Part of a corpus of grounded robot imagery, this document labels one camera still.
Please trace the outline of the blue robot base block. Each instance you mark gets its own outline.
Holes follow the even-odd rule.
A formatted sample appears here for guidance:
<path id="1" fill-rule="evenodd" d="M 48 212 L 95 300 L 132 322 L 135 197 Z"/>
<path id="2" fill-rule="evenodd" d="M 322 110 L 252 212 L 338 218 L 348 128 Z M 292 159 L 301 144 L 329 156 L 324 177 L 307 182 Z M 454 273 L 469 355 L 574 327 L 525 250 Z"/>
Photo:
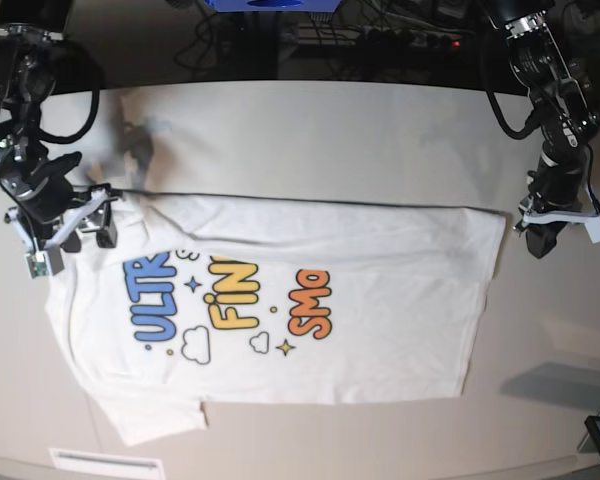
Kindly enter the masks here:
<path id="1" fill-rule="evenodd" d="M 333 13 L 340 0 L 207 0 L 217 12 L 326 12 Z"/>

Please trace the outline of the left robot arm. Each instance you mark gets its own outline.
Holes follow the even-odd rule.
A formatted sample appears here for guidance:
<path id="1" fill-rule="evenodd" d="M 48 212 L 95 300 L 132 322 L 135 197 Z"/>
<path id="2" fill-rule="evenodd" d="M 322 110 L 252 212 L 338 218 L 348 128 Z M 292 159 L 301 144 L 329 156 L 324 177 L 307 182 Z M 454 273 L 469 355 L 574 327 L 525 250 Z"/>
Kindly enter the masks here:
<path id="1" fill-rule="evenodd" d="M 491 23 L 483 37 L 479 71 L 492 111 L 503 132 L 523 140 L 541 131 L 544 141 L 536 169 L 527 174 L 527 195 L 520 201 L 516 232 L 537 259 L 557 245 L 568 225 L 581 225 L 600 243 L 600 201 L 591 186 L 591 140 L 600 130 L 600 107 L 588 75 L 567 62 L 547 22 L 550 1 L 484 1 Z M 527 90 L 532 111 L 524 126 L 506 121 L 490 85 L 486 51 L 497 40 L 506 45 L 508 63 Z"/>

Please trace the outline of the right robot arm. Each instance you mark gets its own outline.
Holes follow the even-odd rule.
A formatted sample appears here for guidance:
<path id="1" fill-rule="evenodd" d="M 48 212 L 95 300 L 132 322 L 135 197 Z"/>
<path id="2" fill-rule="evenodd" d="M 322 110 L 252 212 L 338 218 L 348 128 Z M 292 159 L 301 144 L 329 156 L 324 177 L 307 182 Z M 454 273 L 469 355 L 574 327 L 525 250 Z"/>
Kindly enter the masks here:
<path id="1" fill-rule="evenodd" d="M 18 229 L 29 253 L 77 252 L 79 235 L 92 233 L 100 248 L 117 243 L 108 184 L 76 187 L 67 178 L 83 160 L 79 151 L 50 158 L 52 145 L 69 146 L 93 127 L 104 83 L 101 68 L 66 36 L 70 1 L 0 2 L 0 189 L 13 205 L 4 221 Z M 41 125 L 42 105 L 61 78 L 61 65 L 90 88 L 89 111 L 73 134 L 54 135 Z"/>

